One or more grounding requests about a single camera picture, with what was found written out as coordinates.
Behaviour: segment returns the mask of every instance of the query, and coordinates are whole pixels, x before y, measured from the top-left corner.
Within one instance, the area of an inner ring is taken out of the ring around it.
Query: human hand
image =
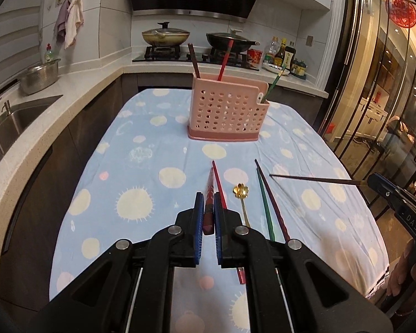
[[[401,255],[398,264],[394,267],[393,272],[390,275],[387,285],[387,295],[393,295],[396,297],[400,293],[400,289],[408,273],[408,256],[413,249],[414,240],[410,240],[404,249],[404,253]],[[411,277],[416,281],[416,264],[411,268]],[[411,297],[404,302],[398,312],[406,313],[411,312],[416,307],[416,290],[413,292]]]

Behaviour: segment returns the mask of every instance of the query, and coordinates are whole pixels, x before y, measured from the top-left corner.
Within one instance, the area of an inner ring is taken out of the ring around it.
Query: flower-shaped spoon
[[[243,210],[243,216],[245,217],[245,225],[248,228],[251,228],[250,222],[248,221],[247,211],[245,210],[245,203],[243,200],[248,196],[249,189],[246,185],[240,183],[237,186],[233,188],[234,196],[242,202],[242,210]]]

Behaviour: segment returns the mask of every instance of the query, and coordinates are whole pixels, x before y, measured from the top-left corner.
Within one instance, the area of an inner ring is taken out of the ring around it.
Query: light blue tablecloth
[[[290,107],[271,103],[257,142],[191,140],[186,127],[191,91],[149,89],[128,101],[82,174],[63,220],[51,271],[50,298],[120,238],[149,239],[205,193],[215,159],[229,209],[242,212],[268,237],[256,158],[269,172],[349,178],[325,142]],[[353,186],[267,178],[292,238],[300,239],[362,294],[388,267],[379,229]],[[276,240],[283,241],[274,211]],[[215,237],[204,236],[201,264],[176,269],[171,331],[238,332],[248,329],[245,286],[235,269],[220,269]]]

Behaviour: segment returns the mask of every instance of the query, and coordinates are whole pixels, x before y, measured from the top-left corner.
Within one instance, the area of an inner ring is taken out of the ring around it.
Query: wall socket
[[[313,46],[313,36],[308,35],[306,37],[306,43],[305,43],[305,45],[307,45],[307,46]]]

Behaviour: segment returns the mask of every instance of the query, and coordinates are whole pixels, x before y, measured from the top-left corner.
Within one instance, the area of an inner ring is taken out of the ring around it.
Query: white countertop
[[[44,97],[63,95],[46,111],[12,145],[0,162],[0,255],[3,239],[14,208],[32,172],[45,152],[71,120],[104,88],[122,74],[129,73],[192,73],[190,62],[132,62],[136,53],[93,70],[65,74],[45,90],[31,96],[22,95],[17,88],[6,93],[11,105]],[[216,65],[199,64],[202,73],[216,74]],[[244,70],[227,67],[225,74],[258,79],[272,83],[275,74],[260,70]],[[314,86],[311,82],[293,76],[282,76],[279,86],[297,90],[302,93],[327,98],[328,93]]]

